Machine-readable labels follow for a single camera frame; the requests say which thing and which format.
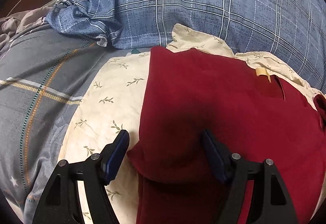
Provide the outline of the blue plaid pillow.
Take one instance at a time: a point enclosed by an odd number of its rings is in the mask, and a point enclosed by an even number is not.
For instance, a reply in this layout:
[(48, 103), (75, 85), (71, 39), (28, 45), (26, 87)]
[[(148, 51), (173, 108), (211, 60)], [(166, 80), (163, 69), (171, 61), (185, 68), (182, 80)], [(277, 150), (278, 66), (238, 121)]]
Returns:
[(118, 49), (164, 47), (179, 23), (235, 53), (272, 53), (325, 90), (324, 0), (59, 0), (46, 21)]

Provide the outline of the cream leaf-print pillow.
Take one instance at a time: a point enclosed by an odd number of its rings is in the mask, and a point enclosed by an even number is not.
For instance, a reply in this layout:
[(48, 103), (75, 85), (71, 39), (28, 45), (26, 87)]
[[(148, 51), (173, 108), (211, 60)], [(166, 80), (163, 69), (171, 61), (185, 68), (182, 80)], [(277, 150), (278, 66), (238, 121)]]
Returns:
[[(234, 53), (216, 37), (177, 24), (172, 42), (165, 48), (179, 53), (195, 48), (246, 62), (258, 76), (277, 76), (288, 82), (313, 103), (322, 95), (284, 61), (265, 51)], [(111, 58), (103, 65), (78, 106), (66, 132), (60, 158), (69, 162), (85, 159), (114, 140), (121, 130), (130, 134), (129, 151), (139, 142), (140, 117), (149, 77), (150, 52)], [(106, 188), (120, 223), (137, 223), (139, 174), (128, 156), (116, 179)], [(325, 175), (313, 215), (325, 201)]]

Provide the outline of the grey plaid bedsheet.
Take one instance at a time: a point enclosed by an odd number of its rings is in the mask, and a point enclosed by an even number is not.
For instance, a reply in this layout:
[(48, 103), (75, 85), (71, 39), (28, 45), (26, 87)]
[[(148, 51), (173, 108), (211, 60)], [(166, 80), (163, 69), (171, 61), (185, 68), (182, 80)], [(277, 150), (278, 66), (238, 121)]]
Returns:
[(31, 223), (74, 112), (100, 68), (126, 50), (49, 25), (1, 50), (1, 191)]

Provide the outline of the grey crumpled cloth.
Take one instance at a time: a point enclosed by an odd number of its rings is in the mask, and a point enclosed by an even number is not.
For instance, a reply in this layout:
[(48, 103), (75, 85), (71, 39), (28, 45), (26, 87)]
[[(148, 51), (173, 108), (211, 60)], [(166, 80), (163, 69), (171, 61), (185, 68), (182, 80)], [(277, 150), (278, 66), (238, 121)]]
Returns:
[(41, 7), (33, 10), (17, 12), (1, 18), (1, 49), (16, 34), (32, 26), (41, 25), (50, 12), (51, 7)]

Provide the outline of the dark red sweater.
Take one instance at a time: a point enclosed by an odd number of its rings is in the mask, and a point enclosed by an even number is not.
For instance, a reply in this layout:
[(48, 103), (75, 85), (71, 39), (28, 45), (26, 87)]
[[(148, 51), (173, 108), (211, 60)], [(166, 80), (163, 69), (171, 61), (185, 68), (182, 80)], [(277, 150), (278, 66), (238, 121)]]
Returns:
[(137, 223), (212, 223), (225, 186), (214, 179), (199, 137), (209, 130), (246, 160), (274, 161), (299, 223), (312, 217), (325, 175), (325, 97), (313, 103), (277, 76), (192, 48), (150, 52), (139, 142)]

